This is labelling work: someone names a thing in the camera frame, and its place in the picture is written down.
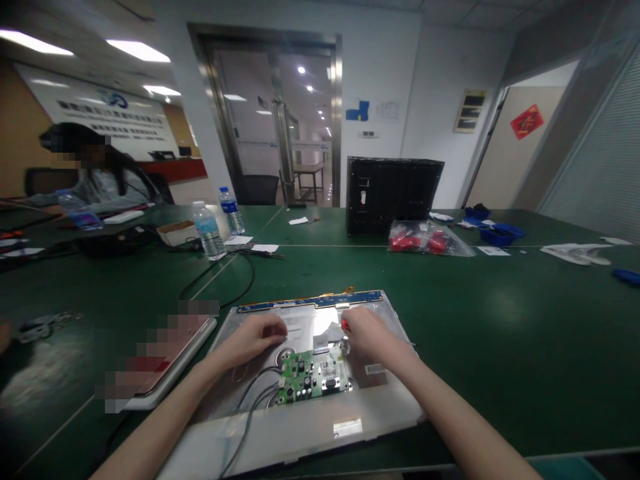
ceiling light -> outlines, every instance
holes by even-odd
[[[157,61],[157,62],[170,62],[170,58],[163,53],[158,52],[158,50],[152,49],[150,46],[145,45],[142,42],[132,42],[132,41],[124,41],[124,40],[107,40],[107,43],[112,47],[116,47],[117,49],[122,50],[123,52],[127,52],[130,55],[133,55],[136,58],[144,61]]]
[[[46,85],[48,87],[60,87],[60,88],[69,88],[65,83],[56,83],[49,80],[35,79],[31,80],[31,83],[38,83],[40,85]]]
[[[91,102],[91,103],[100,103],[102,105],[105,105],[105,103],[102,100],[90,99],[90,98],[86,98],[86,97],[78,97],[78,100],[84,100],[84,101],[88,101],[88,102]]]
[[[229,95],[225,95],[225,98],[231,101],[247,101],[246,98],[242,98],[240,95],[229,94]]]
[[[73,55],[73,52],[64,50],[60,47],[50,45],[42,40],[35,39],[24,33],[20,33],[14,30],[0,30],[0,38],[19,43],[23,47],[36,50],[40,53],[52,53],[54,55]]]
[[[160,95],[180,95],[180,92],[176,92],[176,90],[160,87],[158,85],[143,85],[143,87],[151,93],[159,93]]]

glass door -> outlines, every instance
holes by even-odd
[[[240,203],[260,204],[261,183],[275,181],[276,204],[339,206],[335,50],[251,40],[243,32],[242,40],[205,42],[217,128]]]

plastic bag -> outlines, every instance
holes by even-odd
[[[448,227],[429,220],[395,220],[389,232],[389,248],[394,252],[418,251],[433,255],[474,257],[476,253]]]

blue container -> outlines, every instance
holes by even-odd
[[[491,210],[480,211],[480,210],[474,209],[473,207],[467,207],[465,208],[465,213],[467,214],[468,217],[477,218],[478,220],[486,220],[489,218],[491,214]]]
[[[496,223],[493,228],[480,230],[480,238],[494,247],[508,247],[524,236],[524,230],[506,223]]]

door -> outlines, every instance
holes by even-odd
[[[205,42],[234,190],[252,198],[246,177],[268,175],[280,180],[279,204],[339,206],[337,47],[280,44],[281,37],[251,39],[244,29],[241,39]]]
[[[533,156],[565,87],[511,87],[482,158],[467,205],[508,209],[529,170]],[[511,122],[537,105],[543,124],[518,138]]]

